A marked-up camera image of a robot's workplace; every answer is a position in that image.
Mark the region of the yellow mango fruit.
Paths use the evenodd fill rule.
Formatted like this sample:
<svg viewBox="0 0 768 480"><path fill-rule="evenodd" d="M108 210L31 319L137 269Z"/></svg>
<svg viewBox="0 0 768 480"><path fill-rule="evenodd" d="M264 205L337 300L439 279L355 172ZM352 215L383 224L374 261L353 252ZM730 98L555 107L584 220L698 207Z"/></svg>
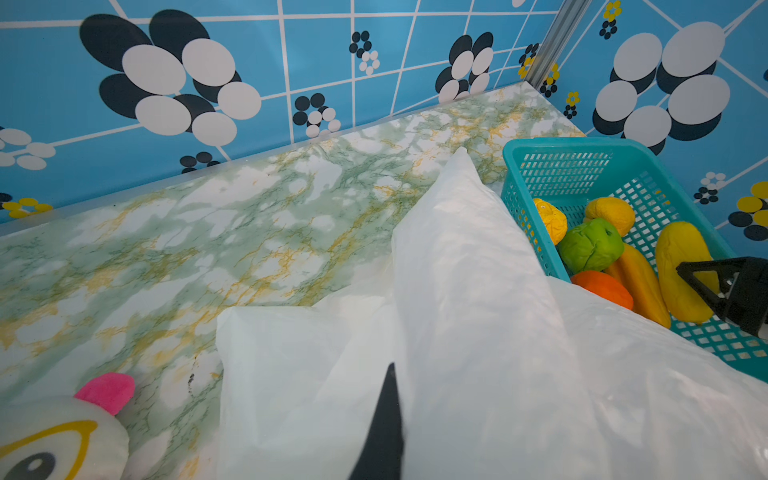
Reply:
<svg viewBox="0 0 768 480"><path fill-rule="evenodd" d="M632 310L670 329L671 316L664 302L656 273L646 257L626 244L622 255L604 272L616 279L632 296Z"/></svg>

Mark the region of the yellow lemon fruit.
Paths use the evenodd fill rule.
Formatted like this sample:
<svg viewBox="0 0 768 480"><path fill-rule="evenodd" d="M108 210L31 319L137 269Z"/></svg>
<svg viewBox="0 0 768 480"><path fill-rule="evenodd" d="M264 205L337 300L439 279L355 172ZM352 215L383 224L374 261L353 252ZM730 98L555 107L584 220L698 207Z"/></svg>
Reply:
<svg viewBox="0 0 768 480"><path fill-rule="evenodd" d="M552 243L557 246L568 231L567 217L557 207L540 198L535 198L534 204Z"/></svg>

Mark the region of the white translucent plastic bag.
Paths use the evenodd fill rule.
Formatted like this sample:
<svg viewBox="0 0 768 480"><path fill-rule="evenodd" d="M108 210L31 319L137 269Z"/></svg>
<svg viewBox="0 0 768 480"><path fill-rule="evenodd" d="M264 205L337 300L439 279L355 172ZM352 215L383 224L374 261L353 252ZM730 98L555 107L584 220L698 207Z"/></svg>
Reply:
<svg viewBox="0 0 768 480"><path fill-rule="evenodd" d="M220 315L220 479L349 479L388 366L401 479L763 479L767 386L547 276L464 149L376 275Z"/></svg>

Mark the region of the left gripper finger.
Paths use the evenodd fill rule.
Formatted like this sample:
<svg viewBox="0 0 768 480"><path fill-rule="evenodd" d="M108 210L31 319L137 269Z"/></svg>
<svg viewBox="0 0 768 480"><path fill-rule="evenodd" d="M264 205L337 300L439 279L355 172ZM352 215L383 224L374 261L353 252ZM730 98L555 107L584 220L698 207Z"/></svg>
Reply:
<svg viewBox="0 0 768 480"><path fill-rule="evenodd" d="M403 420L395 364L386 371L362 451L350 480L400 480Z"/></svg>

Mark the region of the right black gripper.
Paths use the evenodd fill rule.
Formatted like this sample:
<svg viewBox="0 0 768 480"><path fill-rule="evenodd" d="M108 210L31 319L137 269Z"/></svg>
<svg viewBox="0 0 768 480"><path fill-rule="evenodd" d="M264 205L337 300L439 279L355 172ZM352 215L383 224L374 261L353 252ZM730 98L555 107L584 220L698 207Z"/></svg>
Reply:
<svg viewBox="0 0 768 480"><path fill-rule="evenodd" d="M726 319L742 331L767 339L766 259L681 262L677 273L715 314L726 312ZM720 277L731 277L731 288Z"/></svg>

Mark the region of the yellow orange round fruit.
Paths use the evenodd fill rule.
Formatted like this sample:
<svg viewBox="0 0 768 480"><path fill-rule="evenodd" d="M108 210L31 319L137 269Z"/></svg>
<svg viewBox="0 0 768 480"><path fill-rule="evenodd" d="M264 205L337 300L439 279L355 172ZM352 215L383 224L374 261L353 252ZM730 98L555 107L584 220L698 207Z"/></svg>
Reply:
<svg viewBox="0 0 768 480"><path fill-rule="evenodd" d="M603 219L611 223L625 237L635 225L634 209L624 200L603 197L591 201L585 209L585 220Z"/></svg>

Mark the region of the green fruit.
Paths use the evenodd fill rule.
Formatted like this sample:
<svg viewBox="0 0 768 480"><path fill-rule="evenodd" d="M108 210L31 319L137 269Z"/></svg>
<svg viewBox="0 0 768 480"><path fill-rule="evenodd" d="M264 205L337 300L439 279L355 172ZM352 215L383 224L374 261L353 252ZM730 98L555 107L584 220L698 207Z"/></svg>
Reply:
<svg viewBox="0 0 768 480"><path fill-rule="evenodd" d="M567 270L579 274L605 270L621 257L625 244L614 225L596 218L570 229L556 248Z"/></svg>

